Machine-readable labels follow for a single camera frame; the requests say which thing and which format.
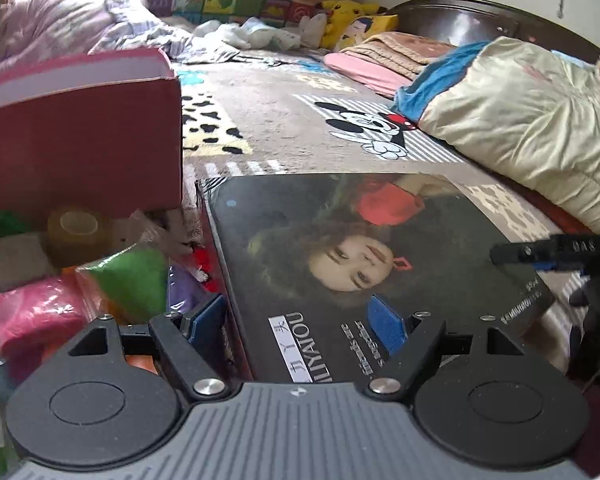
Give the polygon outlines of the purple cloth packet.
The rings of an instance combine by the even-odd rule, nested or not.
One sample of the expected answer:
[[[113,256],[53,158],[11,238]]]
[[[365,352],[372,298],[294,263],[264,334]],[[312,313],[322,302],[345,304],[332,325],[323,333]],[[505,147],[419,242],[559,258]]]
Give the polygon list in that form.
[[[186,313],[197,307],[207,291],[184,266],[171,262],[166,279],[166,310]]]

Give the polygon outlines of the green cloth packet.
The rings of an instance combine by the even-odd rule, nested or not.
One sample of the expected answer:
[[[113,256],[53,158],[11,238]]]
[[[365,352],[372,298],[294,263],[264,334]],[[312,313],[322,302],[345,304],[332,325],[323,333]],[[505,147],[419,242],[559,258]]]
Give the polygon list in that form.
[[[157,247],[134,244],[77,266],[74,273],[87,307],[126,324],[148,322],[166,310],[168,257]]]

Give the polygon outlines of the dark box lid with portrait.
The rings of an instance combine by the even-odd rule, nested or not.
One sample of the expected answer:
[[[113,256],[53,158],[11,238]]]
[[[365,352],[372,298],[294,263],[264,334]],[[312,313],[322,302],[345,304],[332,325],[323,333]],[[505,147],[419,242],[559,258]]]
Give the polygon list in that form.
[[[389,353],[373,296],[452,333],[485,320],[522,334],[554,304],[528,266],[497,266],[504,234],[430,174],[264,174],[197,185],[242,370],[259,382],[353,382]]]

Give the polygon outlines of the cream and blue quilt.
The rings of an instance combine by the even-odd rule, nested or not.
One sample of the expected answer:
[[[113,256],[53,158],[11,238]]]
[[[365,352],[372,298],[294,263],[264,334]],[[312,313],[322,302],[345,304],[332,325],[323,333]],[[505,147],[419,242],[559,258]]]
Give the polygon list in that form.
[[[438,58],[393,108],[600,234],[600,64],[500,37]]]

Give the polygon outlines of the clear tape roll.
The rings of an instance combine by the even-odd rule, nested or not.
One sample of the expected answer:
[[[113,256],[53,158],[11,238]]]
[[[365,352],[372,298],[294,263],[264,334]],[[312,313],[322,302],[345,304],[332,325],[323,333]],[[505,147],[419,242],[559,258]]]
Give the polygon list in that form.
[[[111,221],[97,211],[64,207],[47,219],[47,249],[55,266],[77,266],[102,258],[112,240]]]

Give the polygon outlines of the magenta cloth packet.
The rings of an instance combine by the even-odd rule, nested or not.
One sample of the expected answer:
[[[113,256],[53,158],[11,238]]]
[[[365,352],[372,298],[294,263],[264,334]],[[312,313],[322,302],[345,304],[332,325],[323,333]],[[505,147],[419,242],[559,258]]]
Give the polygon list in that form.
[[[23,382],[47,353],[90,322],[76,280],[52,276],[0,292],[0,358],[8,377]]]

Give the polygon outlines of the pink cardboard box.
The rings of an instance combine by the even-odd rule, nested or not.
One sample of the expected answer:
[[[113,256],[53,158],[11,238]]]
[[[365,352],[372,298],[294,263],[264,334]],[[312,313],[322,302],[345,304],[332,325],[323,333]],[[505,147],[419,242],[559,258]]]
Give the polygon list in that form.
[[[141,48],[0,75],[0,213],[42,226],[62,206],[110,218],[180,206],[181,85]]]

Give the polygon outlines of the Mickey Mouse bed sheet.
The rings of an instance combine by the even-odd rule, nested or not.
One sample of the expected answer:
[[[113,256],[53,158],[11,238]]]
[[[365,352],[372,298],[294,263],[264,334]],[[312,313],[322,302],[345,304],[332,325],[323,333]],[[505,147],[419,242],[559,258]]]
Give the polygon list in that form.
[[[300,56],[246,54],[235,62],[178,69],[183,157],[195,237],[219,283],[202,224],[197,185],[264,174],[430,174],[463,191],[504,234],[537,240],[572,220],[539,195],[490,174],[396,114],[391,103]],[[581,317],[567,307],[573,274],[536,272],[554,304],[520,335],[565,370]]]

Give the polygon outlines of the dark wooden headboard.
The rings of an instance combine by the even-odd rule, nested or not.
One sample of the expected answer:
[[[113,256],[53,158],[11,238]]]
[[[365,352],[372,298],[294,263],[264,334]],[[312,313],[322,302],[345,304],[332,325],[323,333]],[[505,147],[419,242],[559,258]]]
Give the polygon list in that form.
[[[596,63],[600,48],[562,25],[489,0],[410,0],[389,9],[400,32],[455,47],[510,37]]]

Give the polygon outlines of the brown folded blanket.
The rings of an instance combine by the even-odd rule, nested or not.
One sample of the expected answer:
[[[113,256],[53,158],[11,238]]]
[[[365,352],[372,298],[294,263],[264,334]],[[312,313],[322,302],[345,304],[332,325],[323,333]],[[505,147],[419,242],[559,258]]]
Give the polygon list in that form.
[[[414,81],[429,64],[454,49],[452,44],[427,37],[405,32],[381,32],[360,44],[342,49],[341,53],[376,63]]]

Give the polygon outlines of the yellow Pikachu plush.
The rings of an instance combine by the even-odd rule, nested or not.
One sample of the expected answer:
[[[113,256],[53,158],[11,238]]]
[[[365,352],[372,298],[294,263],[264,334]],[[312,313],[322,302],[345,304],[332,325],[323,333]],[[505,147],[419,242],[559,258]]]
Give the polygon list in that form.
[[[327,15],[320,47],[334,52],[353,47],[381,32],[393,32],[399,26],[399,17],[389,14],[377,2],[324,0],[316,7]]]

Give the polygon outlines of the lavender striped blanket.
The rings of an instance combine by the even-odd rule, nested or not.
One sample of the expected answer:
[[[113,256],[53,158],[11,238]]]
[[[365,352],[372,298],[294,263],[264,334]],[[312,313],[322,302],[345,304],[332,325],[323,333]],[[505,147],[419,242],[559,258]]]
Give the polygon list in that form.
[[[114,19],[92,53],[151,48],[181,64],[213,64],[231,61],[239,50],[223,41],[197,37],[192,32],[166,24],[141,2],[107,0]]]

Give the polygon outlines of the pink floral quilt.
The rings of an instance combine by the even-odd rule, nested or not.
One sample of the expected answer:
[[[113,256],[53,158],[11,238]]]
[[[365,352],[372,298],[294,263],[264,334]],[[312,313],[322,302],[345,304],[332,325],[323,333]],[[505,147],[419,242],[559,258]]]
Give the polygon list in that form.
[[[143,9],[144,0],[14,0],[0,17],[0,74],[86,53],[116,18],[110,3]]]

